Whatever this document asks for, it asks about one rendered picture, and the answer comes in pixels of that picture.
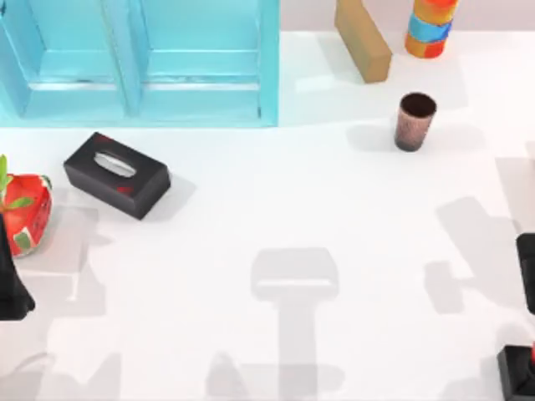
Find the orange and blue can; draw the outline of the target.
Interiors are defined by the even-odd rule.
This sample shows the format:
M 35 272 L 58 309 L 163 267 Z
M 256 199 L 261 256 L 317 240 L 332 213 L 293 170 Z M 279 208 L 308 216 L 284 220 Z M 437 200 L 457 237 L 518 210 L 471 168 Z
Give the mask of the orange and blue can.
M 439 57 L 446 46 L 459 0 L 414 0 L 405 49 L 414 57 Z

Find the black tissue box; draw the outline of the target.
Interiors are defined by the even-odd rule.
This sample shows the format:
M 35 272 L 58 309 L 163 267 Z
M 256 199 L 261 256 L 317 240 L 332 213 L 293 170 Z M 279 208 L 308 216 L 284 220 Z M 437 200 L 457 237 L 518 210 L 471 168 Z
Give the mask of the black tissue box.
M 114 156 L 135 170 L 124 177 L 100 166 L 95 156 Z M 171 187 L 168 167 L 99 132 L 93 133 L 65 162 L 69 182 L 83 192 L 138 220 Z

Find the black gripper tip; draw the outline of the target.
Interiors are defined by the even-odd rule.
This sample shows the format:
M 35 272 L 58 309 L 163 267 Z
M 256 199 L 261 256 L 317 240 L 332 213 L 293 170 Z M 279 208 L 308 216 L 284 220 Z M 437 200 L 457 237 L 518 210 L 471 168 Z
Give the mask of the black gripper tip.
M 36 307 L 13 262 L 8 234 L 0 214 L 0 322 L 22 321 Z

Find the brown cardboard block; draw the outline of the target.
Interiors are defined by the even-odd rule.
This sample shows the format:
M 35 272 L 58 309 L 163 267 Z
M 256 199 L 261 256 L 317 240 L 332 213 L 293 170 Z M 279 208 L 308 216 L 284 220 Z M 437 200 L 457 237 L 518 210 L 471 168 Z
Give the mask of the brown cardboard block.
M 384 82 L 392 51 L 363 1 L 336 0 L 334 25 L 364 82 Z

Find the black block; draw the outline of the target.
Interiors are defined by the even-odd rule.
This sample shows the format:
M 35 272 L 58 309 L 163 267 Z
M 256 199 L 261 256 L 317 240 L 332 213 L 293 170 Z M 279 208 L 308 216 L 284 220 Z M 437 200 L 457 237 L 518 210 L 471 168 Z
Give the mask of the black block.
M 519 235 L 516 247 L 527 309 L 535 316 L 535 233 Z

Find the light blue rack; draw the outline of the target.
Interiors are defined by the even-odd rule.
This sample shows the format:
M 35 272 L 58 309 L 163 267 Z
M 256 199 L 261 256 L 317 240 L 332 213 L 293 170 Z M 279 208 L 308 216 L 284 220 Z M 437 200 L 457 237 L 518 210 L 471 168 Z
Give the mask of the light blue rack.
M 280 0 L 0 0 L 0 127 L 278 123 Z

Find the dark brown cup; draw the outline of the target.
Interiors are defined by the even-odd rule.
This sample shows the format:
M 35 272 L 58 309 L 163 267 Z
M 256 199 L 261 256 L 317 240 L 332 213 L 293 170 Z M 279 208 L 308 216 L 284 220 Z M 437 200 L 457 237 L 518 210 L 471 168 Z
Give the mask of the dark brown cup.
M 416 152 L 425 141 L 437 104 L 428 94 L 412 92 L 401 100 L 395 128 L 395 145 L 407 152 Z

